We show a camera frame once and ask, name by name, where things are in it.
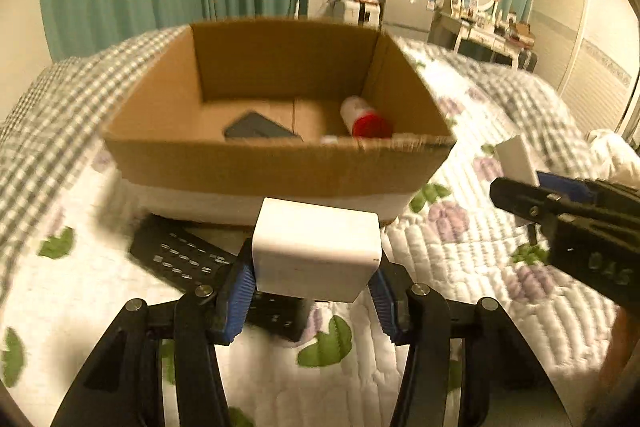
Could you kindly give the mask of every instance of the cardboard box flap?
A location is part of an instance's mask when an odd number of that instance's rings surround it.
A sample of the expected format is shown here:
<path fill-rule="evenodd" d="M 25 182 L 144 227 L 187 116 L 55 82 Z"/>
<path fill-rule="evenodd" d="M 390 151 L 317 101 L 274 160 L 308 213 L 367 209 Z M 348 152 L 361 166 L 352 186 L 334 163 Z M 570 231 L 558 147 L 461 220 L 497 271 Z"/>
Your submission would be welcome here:
<path fill-rule="evenodd" d="M 201 22 L 192 29 L 204 102 L 360 94 L 379 36 L 370 28 L 293 19 Z"/>
<path fill-rule="evenodd" d="M 389 35 L 378 39 L 362 97 L 393 122 L 394 133 L 437 136 L 440 143 L 455 143 L 429 90 Z"/>
<path fill-rule="evenodd" d="M 146 70 L 103 130 L 105 138 L 186 139 L 196 124 L 200 81 L 193 35 L 178 35 Z"/>

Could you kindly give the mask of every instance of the dark blue object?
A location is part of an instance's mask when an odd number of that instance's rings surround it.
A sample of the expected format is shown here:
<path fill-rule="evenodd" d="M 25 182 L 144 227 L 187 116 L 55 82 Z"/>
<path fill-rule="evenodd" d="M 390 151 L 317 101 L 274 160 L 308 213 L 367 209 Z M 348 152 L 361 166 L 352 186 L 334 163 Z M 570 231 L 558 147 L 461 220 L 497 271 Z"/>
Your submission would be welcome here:
<path fill-rule="evenodd" d="M 226 303 L 226 326 L 223 335 L 229 344 L 242 331 L 251 299 L 254 297 L 254 291 L 254 271 L 249 266 L 243 265 Z"/>
<path fill-rule="evenodd" d="M 537 172 L 541 188 L 569 197 L 574 203 L 594 203 L 595 194 L 580 180 L 564 178 L 549 172 Z"/>
<path fill-rule="evenodd" d="M 381 270 L 376 270 L 369 280 L 369 291 L 373 299 L 373 304 L 376 307 L 376 313 L 378 314 L 382 331 L 389 335 L 392 342 L 395 342 L 400 334 L 400 330 L 396 322 L 394 299 Z"/>

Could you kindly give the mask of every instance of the white wardrobe door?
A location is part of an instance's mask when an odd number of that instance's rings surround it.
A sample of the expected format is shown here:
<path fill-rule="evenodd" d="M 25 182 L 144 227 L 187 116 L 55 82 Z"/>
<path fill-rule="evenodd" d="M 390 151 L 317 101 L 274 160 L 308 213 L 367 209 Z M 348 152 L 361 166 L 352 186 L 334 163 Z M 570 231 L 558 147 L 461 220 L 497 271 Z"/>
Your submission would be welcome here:
<path fill-rule="evenodd" d="M 536 36 L 536 73 L 560 87 L 574 50 L 585 0 L 534 0 L 529 22 Z"/>
<path fill-rule="evenodd" d="M 575 66 L 562 92 L 578 127 L 616 130 L 638 74 L 638 19 L 627 0 L 590 0 Z"/>

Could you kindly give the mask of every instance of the screw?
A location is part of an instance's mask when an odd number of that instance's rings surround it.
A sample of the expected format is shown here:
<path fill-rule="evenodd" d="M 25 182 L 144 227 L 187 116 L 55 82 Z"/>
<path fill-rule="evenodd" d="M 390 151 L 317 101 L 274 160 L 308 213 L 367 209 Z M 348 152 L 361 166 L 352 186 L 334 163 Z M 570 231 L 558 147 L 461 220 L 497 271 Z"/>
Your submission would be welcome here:
<path fill-rule="evenodd" d="M 480 301 L 480 304 L 482 304 L 482 308 L 488 312 L 494 312 L 498 309 L 498 301 L 491 297 L 485 297 Z"/>
<path fill-rule="evenodd" d="M 425 296 L 429 294 L 431 288 L 429 288 L 429 286 L 427 286 L 424 282 L 417 282 L 413 286 L 411 286 L 411 291 L 416 295 Z"/>
<path fill-rule="evenodd" d="M 142 299 L 131 299 L 130 301 L 127 301 L 124 307 L 128 312 L 137 312 L 140 308 L 142 308 L 142 304 Z"/>
<path fill-rule="evenodd" d="M 196 296 L 209 297 L 213 293 L 213 288 L 208 284 L 201 284 L 196 286 Z"/>

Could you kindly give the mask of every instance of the remote control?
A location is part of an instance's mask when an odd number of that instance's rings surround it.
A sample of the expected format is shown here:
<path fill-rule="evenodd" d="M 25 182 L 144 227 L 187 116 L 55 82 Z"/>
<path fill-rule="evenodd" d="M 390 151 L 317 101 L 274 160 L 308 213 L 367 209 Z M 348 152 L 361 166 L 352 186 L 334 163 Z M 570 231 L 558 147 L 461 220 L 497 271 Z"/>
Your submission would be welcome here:
<path fill-rule="evenodd" d="M 153 275 L 186 293 L 196 286 L 217 287 L 220 268 L 236 256 L 183 229 L 180 221 L 150 214 L 129 248 L 133 258 Z M 256 291 L 246 321 L 292 342 L 300 340 L 313 301 Z"/>

